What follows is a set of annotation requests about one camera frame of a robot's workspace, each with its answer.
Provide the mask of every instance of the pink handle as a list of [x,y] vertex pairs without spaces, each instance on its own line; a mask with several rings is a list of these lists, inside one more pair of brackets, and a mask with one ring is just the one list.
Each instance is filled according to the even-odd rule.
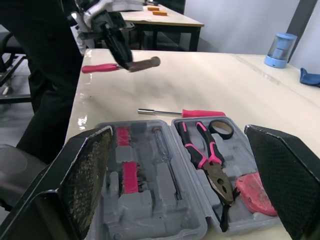
[[139,192],[137,163],[135,161],[124,162],[123,167],[123,186],[125,194]]
[[89,74],[95,72],[112,72],[119,70],[119,68],[117,67],[117,64],[106,63],[101,65],[83,66],[81,70],[84,74]]
[[203,110],[182,110],[183,118],[195,118],[195,117],[218,117],[225,116],[222,111],[203,111]]

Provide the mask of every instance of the gray plastic toolbox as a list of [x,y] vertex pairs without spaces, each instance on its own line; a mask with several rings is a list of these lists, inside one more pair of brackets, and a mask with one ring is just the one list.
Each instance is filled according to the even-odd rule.
[[[184,121],[192,143],[208,155],[196,122],[208,127],[212,120],[224,120],[234,128],[228,140],[212,135],[225,159],[223,171],[234,187],[238,177],[257,172],[257,166],[246,136],[228,117],[179,118],[171,126],[162,120],[99,124],[98,128],[112,126],[114,132],[126,127],[130,146],[117,146],[117,136],[112,141],[101,198],[86,240],[198,240],[205,236],[208,223],[224,235],[244,234],[280,223],[278,217],[252,214],[238,197],[228,211],[229,228],[222,233],[218,220],[223,208],[221,201],[203,170],[191,163],[175,127]],[[174,180],[157,145],[154,128],[162,131],[181,199],[176,197]],[[142,191],[122,194],[121,163],[130,161],[139,164]]]

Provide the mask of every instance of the pliers jaw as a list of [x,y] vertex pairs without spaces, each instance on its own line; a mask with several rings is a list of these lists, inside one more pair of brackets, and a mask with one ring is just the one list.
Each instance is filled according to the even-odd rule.
[[233,188],[228,176],[223,172],[222,166],[216,162],[208,162],[202,165],[202,169],[220,200],[231,205],[234,202]]

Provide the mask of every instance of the white table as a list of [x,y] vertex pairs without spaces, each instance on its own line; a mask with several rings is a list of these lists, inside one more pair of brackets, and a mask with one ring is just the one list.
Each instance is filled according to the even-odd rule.
[[138,32],[153,32],[153,49],[157,48],[158,32],[165,33],[190,33],[189,51],[196,52],[201,28],[205,25],[190,17],[159,5],[160,11],[167,12],[167,16],[153,15],[148,10],[150,6],[144,6],[143,11],[122,12],[124,21],[134,23]]
[[[82,74],[66,139],[101,122],[162,119],[139,115],[138,108],[180,112],[223,111],[244,129],[254,124],[301,138],[320,157],[320,88],[299,83],[300,71],[276,69],[262,55],[133,51],[135,61],[158,56],[161,65],[129,73]],[[107,49],[87,50],[83,65],[114,63]],[[225,237],[212,229],[206,240],[290,240],[283,226]]]

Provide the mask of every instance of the black strap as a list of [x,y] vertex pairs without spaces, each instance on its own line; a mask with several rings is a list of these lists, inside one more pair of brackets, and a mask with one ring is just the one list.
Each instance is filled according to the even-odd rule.
[[230,139],[234,134],[234,128],[231,126],[231,124],[223,120],[211,121],[208,128],[211,134],[219,134],[223,140]]
[[[233,201],[235,201],[236,198],[240,195],[240,192],[238,191],[237,188],[235,188],[232,191],[232,195],[233,195]],[[222,232],[225,233],[229,228],[228,211],[231,208],[231,205],[226,205],[226,204],[223,204],[223,203],[221,203],[221,204],[223,205],[223,209],[222,209],[221,219],[220,219],[219,222],[220,222],[220,228],[221,228]]]

